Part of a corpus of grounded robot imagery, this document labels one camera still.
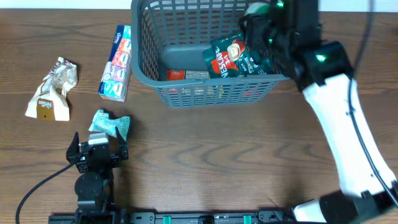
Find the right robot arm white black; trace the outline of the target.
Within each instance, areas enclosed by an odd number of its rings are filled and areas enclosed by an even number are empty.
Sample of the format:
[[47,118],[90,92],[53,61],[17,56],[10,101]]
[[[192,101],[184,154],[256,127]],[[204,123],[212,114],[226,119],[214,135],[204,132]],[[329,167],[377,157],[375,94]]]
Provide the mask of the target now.
[[256,2],[239,20],[245,44],[266,50],[311,106],[335,160],[339,191],[292,207],[295,223],[361,223],[397,206],[397,179],[381,156],[358,97],[356,64],[322,39],[317,1]]

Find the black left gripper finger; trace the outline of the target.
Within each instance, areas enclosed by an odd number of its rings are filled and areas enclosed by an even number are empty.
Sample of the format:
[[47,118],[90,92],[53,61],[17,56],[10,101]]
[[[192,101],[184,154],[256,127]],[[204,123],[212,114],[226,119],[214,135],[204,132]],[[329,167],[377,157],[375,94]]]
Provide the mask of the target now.
[[119,132],[118,127],[115,127],[115,130],[116,130],[116,138],[118,140],[119,156],[120,156],[121,160],[127,160],[127,159],[129,159],[127,142],[122,137],[121,133]]
[[74,134],[73,140],[67,149],[66,159],[70,164],[76,164],[80,160],[80,141],[78,132]]

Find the beige paper snack bag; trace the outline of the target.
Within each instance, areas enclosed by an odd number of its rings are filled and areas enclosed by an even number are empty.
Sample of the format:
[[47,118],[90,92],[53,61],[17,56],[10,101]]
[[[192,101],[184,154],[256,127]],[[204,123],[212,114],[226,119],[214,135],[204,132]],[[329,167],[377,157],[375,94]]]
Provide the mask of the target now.
[[67,93],[77,83],[77,66],[59,57],[29,101],[25,116],[49,121],[69,121]]

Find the orange snack bar packet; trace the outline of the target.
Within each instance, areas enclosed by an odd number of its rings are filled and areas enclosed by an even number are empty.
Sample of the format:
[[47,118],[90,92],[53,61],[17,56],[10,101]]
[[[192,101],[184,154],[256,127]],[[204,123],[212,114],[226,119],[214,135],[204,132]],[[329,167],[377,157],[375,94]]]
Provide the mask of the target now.
[[[196,70],[167,70],[167,81],[173,80],[207,80],[210,79],[210,74],[207,71],[196,71]],[[215,95],[218,86],[210,86],[207,88],[207,95]],[[195,86],[193,87],[195,95],[203,95],[205,87]],[[169,88],[169,94],[176,95],[178,90],[176,88]],[[190,87],[181,88],[182,95],[191,95]]]

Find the light green packet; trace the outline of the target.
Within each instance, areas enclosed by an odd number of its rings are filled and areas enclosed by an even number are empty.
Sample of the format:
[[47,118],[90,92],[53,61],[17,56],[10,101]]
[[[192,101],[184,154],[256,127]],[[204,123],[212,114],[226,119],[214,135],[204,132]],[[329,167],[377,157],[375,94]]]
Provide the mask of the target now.
[[116,128],[123,139],[127,140],[127,134],[129,132],[131,119],[128,116],[121,118],[111,119],[109,113],[104,110],[98,110],[92,120],[90,127],[88,128],[91,132],[103,132],[112,137],[117,137]]

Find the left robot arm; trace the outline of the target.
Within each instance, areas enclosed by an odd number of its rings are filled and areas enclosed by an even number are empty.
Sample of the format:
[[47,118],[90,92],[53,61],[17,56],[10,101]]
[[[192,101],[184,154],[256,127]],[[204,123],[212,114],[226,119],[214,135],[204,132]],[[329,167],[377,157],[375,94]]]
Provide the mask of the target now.
[[114,130],[118,152],[111,152],[107,133],[91,134],[87,142],[80,142],[75,133],[67,149],[67,161],[81,174],[75,182],[75,193],[82,212],[104,213],[114,203],[113,169],[129,159],[127,142],[118,128]]

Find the green Nescafe coffee pouch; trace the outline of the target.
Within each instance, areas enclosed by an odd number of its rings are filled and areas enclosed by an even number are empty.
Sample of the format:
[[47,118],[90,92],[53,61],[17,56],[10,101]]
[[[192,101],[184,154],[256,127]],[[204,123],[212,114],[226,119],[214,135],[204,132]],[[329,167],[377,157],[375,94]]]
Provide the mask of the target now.
[[211,41],[202,53],[210,78],[233,78],[272,73],[268,58],[246,46],[243,34],[235,32]]

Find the green lid seasoning jar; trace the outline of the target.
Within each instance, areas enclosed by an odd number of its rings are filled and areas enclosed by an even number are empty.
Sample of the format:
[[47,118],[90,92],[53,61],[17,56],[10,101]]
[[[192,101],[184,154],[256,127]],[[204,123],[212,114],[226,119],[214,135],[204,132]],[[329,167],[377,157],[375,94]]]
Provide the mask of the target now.
[[266,15],[269,12],[269,3],[267,2],[254,2],[245,11],[244,15]]

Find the colourful tissue pack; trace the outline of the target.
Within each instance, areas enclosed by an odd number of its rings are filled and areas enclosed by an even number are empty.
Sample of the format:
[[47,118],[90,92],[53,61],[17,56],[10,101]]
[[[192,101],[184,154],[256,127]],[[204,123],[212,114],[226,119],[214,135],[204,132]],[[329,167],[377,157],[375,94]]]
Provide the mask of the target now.
[[131,76],[131,26],[118,25],[99,84],[102,99],[125,102]]

